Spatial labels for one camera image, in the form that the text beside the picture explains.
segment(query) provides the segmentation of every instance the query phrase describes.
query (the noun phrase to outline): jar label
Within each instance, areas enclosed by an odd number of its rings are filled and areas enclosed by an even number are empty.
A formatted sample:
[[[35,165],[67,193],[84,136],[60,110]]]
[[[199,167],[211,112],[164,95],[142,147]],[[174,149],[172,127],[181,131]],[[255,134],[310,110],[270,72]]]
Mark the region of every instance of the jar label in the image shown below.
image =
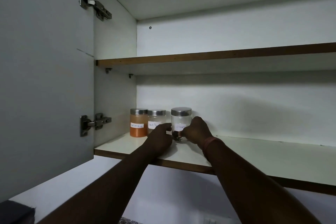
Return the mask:
[[[174,125],[174,131],[182,131],[185,127],[187,127],[187,124],[178,123]]]
[[[160,125],[160,124],[162,124],[161,121],[149,121],[148,122],[148,128],[149,129],[154,129],[154,128],[156,128],[157,125]]]
[[[143,128],[144,124],[137,124],[137,123],[132,123],[131,122],[131,128]]]

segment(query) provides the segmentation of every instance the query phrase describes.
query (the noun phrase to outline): clear glass jar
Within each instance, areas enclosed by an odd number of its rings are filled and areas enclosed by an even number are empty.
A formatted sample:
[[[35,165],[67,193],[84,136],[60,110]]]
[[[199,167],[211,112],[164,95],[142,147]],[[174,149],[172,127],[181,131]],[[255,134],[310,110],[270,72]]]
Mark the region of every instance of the clear glass jar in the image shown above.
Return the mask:
[[[147,136],[148,115],[145,108],[132,108],[129,134],[132,137]]]
[[[179,137],[178,132],[189,126],[191,120],[192,115],[190,107],[174,107],[171,109],[171,134],[176,140],[182,140],[182,138]]]
[[[166,110],[149,109],[148,110],[148,134],[156,128],[157,125],[166,123]]]

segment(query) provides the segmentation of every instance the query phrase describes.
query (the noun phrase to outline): metal hinge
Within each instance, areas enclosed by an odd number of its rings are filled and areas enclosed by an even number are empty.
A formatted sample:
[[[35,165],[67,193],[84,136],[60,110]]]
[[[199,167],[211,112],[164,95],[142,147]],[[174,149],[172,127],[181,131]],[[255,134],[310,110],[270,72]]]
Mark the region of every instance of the metal hinge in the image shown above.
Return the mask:
[[[88,9],[88,7],[92,6],[93,9],[95,9],[96,11],[97,18],[100,19],[101,21],[103,21],[104,18],[108,20],[112,19],[112,14],[108,10],[106,10],[103,4],[100,3],[99,1],[79,0],[79,5],[84,9]]]
[[[90,128],[94,127],[95,130],[103,128],[103,125],[111,122],[111,117],[104,117],[104,114],[97,113],[95,115],[95,120],[91,121],[87,118],[87,115],[83,115],[80,118],[80,136],[87,136],[87,132]]]

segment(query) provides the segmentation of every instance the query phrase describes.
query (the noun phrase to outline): shelf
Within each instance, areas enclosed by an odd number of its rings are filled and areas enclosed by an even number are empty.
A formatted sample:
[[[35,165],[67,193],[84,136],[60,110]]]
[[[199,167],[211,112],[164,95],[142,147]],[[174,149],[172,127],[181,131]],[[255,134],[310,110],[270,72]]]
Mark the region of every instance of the shelf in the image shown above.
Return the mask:
[[[336,69],[336,43],[96,60],[134,75],[215,74]]]
[[[217,136],[236,153],[285,187],[336,195],[336,147]],[[95,155],[124,158],[146,137],[129,133],[97,148]],[[213,174],[201,150],[189,141],[173,142],[170,150],[152,164]]]

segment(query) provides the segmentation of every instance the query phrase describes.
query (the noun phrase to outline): bracelet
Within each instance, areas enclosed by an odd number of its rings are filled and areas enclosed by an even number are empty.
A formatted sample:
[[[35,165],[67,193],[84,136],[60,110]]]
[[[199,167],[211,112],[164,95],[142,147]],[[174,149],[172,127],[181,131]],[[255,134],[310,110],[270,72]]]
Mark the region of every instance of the bracelet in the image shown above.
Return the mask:
[[[222,140],[220,140],[219,138],[217,138],[217,137],[213,137],[213,136],[208,137],[208,138],[205,139],[204,142],[203,142],[202,151],[203,151],[203,155],[204,155],[204,157],[207,159],[207,161],[209,161],[209,159],[208,159],[208,157],[206,156],[205,151],[206,151],[206,149],[208,148],[208,145],[209,145],[212,141],[215,141],[215,140],[217,140],[217,141],[221,141],[222,143],[224,143],[224,142],[223,142]]]

